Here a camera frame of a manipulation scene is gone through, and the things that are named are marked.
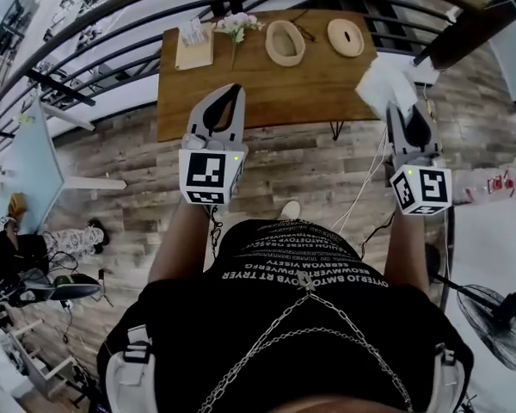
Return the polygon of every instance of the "patterned pants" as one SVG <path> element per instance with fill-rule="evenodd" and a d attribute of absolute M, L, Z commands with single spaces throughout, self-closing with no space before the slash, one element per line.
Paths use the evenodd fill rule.
<path fill-rule="evenodd" d="M 103 241 L 103 231 L 88 226 L 83 230 L 46 231 L 42 233 L 42 237 L 46 242 L 48 258 L 64 252 L 79 260 L 84 253 L 94 253 L 94 245 Z"/>

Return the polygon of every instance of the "gray wood plank floor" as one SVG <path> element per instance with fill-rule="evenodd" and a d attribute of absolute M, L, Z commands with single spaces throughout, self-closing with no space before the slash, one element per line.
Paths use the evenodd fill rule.
<path fill-rule="evenodd" d="M 516 157 L 516 113 L 505 82 L 487 46 L 446 71 L 427 89 L 435 104 L 439 130 L 450 168 L 474 168 L 510 162 Z M 15 310 L 29 323 L 45 320 L 26 340 L 56 363 L 75 355 L 95 371 L 95 354 L 105 335 L 138 297 L 149 267 L 180 198 L 177 151 L 180 142 L 156 142 L 154 107 L 124 114 L 97 125 L 94 133 L 76 131 L 56 139 L 60 164 L 79 176 L 109 176 L 128 183 L 123 191 L 65 191 L 47 221 L 49 229 L 85 225 L 99 218 L 111 233 L 100 256 L 88 256 L 79 271 L 97 277 L 105 268 L 107 295 L 76 303 L 69 344 L 61 336 L 69 317 L 58 304 Z M 224 232 L 248 218 L 275 219 L 289 200 L 298 200 L 302 219 L 330 227 L 350 206 L 384 130 L 380 121 L 347 123 L 337 142 L 329 126 L 284 126 L 247 131 L 249 146 L 242 182 L 228 213 L 220 215 Z M 392 193 L 384 187 L 384 169 L 367 186 L 342 233 L 356 248 L 394 210 Z M 440 219 L 427 229 L 434 239 Z M 389 232 L 367 246 L 365 260 L 382 270 Z"/>

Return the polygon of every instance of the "chain necklace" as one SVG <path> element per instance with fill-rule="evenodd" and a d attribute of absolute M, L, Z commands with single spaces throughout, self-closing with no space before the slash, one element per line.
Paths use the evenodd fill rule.
<path fill-rule="evenodd" d="M 288 317 L 288 315 L 294 309 L 296 309 L 298 306 L 302 305 L 307 299 L 314 299 L 318 303 L 335 311 L 339 315 L 339 317 L 342 318 L 350 326 L 350 328 L 353 330 L 353 332 L 355 333 L 357 338 L 354 336 L 343 334 L 337 330 L 327 329 L 324 327 L 316 327 L 316 328 L 303 329 L 303 330 L 293 330 L 293 331 L 287 332 L 283 335 L 276 336 L 274 339 L 272 339 L 268 342 L 265 342 L 267 336 L 272 332 L 273 329 L 275 329 L 280 324 L 281 320 L 283 320 L 283 318 L 285 318 L 285 317 Z M 392 371 L 390 366 L 388 366 L 388 364 L 386 364 L 386 362 L 384 361 L 384 359 L 382 358 L 382 356 L 380 355 L 378 350 L 367 342 L 365 336 L 363 335 L 363 332 L 361 332 L 361 330 L 358 329 L 358 327 L 352 322 L 352 320 L 346 315 L 346 313 L 344 311 L 342 311 L 341 309 L 337 309 L 335 307 L 335 305 L 333 305 L 330 301 L 327 301 L 326 299 L 322 299 L 321 297 L 318 297 L 317 295 L 312 293 L 308 287 L 306 287 L 305 296 L 303 296 L 301 299 L 297 300 L 297 302 L 294 303 L 294 305 L 292 305 L 291 307 L 288 307 L 287 309 L 285 309 L 283 311 L 283 313 L 280 315 L 280 317 L 275 319 L 272 322 L 272 324 L 269 326 L 269 328 L 260 336 L 260 338 L 258 338 L 258 341 L 255 342 L 254 346 L 252 346 L 252 348 L 247 352 L 247 354 L 235 366 L 233 366 L 226 375 L 224 375 L 224 377 L 220 380 L 220 382 L 218 383 L 216 388 L 212 391 L 212 393 L 210 395 L 208 395 L 206 397 L 205 402 L 200 406 L 199 413 L 209 413 L 210 411 L 212 411 L 213 404 L 224 395 L 226 387 L 235 380 L 235 378 L 237 377 L 237 375 L 239 374 L 241 369 L 244 367 L 244 365 L 247 362 L 249 362 L 250 358 L 252 358 L 256 354 L 259 354 L 265 348 L 268 348 L 269 346 L 275 344 L 276 342 L 285 340 L 286 338 L 304 335 L 304 334 L 310 334 L 310 333 L 317 333 L 317 332 L 335 335 L 335 336 L 338 336 L 345 340 L 348 340 L 350 342 L 354 342 L 363 348 L 366 348 L 367 352 L 369 352 L 377 360 L 380 368 L 384 372 L 387 372 L 387 374 L 389 374 L 389 376 L 392 378 L 392 383 L 394 384 L 396 389 L 402 395 L 403 401 L 405 402 L 405 407 L 407 409 L 407 412 L 408 413 L 414 412 L 413 405 L 411 404 L 411 398 L 410 398 L 407 390 L 405 389 L 403 382 Z"/>

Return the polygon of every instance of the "brown tabletop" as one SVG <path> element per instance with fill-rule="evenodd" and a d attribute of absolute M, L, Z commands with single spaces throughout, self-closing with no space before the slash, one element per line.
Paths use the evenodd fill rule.
<path fill-rule="evenodd" d="M 302 13 L 301 9 L 290 9 L 256 16 L 269 24 L 291 20 Z M 335 18 L 346 18 L 361 29 L 365 48 L 357 58 L 342 57 L 330 45 L 327 25 Z M 355 93 L 359 80 L 377 57 L 363 17 L 346 11 L 309 10 L 297 23 L 316 37 L 315 42 L 306 41 L 299 65 L 281 67 L 269 58 L 265 27 L 245 31 L 245 40 L 236 50 L 233 71 L 231 43 L 226 34 L 214 34 L 212 65 L 175 70 L 178 29 L 166 31 L 158 86 L 158 140 L 181 138 L 195 104 L 229 83 L 239 83 L 246 91 L 245 128 L 375 119 Z"/>

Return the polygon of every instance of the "white shoe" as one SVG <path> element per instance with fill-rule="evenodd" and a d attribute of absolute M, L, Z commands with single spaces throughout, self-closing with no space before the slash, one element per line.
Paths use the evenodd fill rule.
<path fill-rule="evenodd" d="M 300 217 L 300 204 L 295 200 L 291 200 L 285 205 L 278 220 L 294 220 Z"/>

